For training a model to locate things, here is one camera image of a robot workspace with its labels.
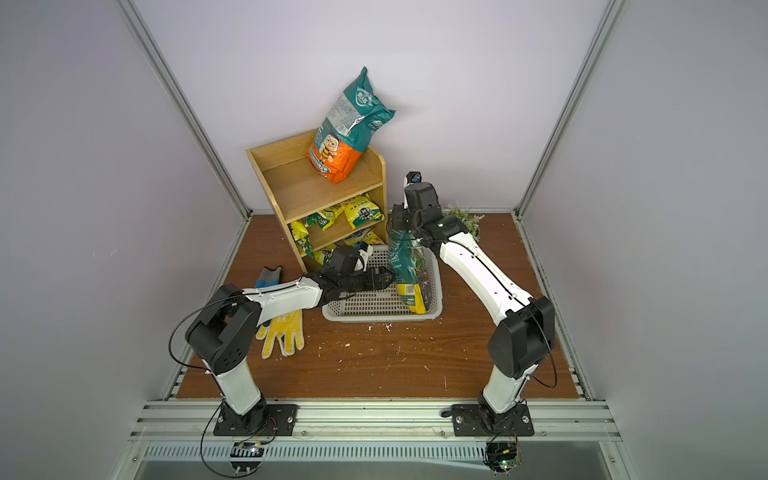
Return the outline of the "white plastic basket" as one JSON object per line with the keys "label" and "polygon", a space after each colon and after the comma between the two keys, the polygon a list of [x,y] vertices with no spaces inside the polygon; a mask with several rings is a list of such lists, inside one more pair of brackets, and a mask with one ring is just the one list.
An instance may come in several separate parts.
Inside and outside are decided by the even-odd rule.
{"label": "white plastic basket", "polygon": [[387,289],[360,292],[352,298],[331,302],[321,308],[326,320],[343,323],[417,322],[434,320],[442,312],[442,285],[438,261],[424,251],[426,277],[420,277],[424,313],[415,313],[401,299],[395,284]]}

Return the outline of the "dark green yellow soil bag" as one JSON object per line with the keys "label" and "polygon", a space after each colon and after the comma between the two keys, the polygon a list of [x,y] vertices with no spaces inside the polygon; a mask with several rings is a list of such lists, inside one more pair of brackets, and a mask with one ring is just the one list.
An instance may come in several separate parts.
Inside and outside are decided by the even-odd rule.
{"label": "dark green yellow soil bag", "polygon": [[387,223],[389,265],[395,274],[395,288],[401,302],[412,314],[423,315],[431,307],[429,271],[424,252],[407,225],[402,204],[395,204]]}

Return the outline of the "yellow green fertilizer packet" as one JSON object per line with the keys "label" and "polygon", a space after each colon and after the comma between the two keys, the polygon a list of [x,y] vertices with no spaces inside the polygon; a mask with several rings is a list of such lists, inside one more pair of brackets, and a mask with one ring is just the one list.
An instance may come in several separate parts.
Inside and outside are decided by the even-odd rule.
{"label": "yellow green fertilizer packet", "polygon": [[357,229],[369,222],[384,219],[380,207],[367,195],[359,195],[341,203],[343,213],[352,229]]}
{"label": "yellow green fertilizer packet", "polygon": [[316,226],[322,231],[329,229],[343,214],[344,208],[340,205],[333,205],[312,213],[304,219],[304,226],[306,228]]}

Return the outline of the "green orange bee fertilizer bag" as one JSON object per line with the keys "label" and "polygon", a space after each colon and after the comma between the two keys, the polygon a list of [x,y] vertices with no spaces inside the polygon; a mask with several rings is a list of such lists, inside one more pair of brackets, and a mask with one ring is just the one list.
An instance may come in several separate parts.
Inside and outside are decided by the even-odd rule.
{"label": "green orange bee fertilizer bag", "polygon": [[329,109],[308,148],[313,168],[332,184],[346,180],[373,135],[396,114],[375,94],[363,67]]}

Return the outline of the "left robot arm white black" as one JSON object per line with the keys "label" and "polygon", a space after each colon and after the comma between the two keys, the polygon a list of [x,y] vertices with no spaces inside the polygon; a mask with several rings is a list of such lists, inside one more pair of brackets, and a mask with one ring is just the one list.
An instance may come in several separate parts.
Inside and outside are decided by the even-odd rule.
{"label": "left robot arm white black", "polygon": [[261,289],[225,284],[215,291],[189,325],[185,340],[214,376],[225,412],[242,419],[263,409],[263,396],[247,365],[259,327],[293,311],[384,290],[395,281],[390,267],[368,264],[372,252],[341,246],[325,264],[295,281]]}

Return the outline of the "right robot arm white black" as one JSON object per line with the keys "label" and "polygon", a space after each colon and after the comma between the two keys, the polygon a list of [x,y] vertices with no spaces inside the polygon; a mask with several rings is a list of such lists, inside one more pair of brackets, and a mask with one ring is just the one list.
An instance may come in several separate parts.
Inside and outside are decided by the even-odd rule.
{"label": "right robot arm white black", "polygon": [[392,210],[398,226],[451,267],[479,298],[495,330],[488,343],[494,364],[479,403],[501,415],[521,401],[525,385],[551,355],[556,339],[555,311],[545,296],[534,298],[484,253],[469,228],[446,215],[434,186],[419,172],[404,179],[404,200]]}

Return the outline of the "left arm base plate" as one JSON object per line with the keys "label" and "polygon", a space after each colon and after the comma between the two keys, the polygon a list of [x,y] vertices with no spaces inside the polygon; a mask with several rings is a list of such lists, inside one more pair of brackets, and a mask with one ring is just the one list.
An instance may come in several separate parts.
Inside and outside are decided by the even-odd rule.
{"label": "left arm base plate", "polygon": [[297,420],[297,404],[261,401],[245,414],[237,414],[226,402],[218,413],[214,436],[291,436]]}

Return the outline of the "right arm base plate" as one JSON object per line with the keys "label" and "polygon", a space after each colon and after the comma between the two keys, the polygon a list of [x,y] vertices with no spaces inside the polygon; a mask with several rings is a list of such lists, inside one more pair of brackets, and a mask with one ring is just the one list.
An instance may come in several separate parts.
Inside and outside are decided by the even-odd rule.
{"label": "right arm base plate", "polygon": [[518,403],[504,413],[496,413],[491,407],[480,403],[454,404],[442,410],[440,416],[451,420],[457,437],[532,437],[535,434],[526,403]]}

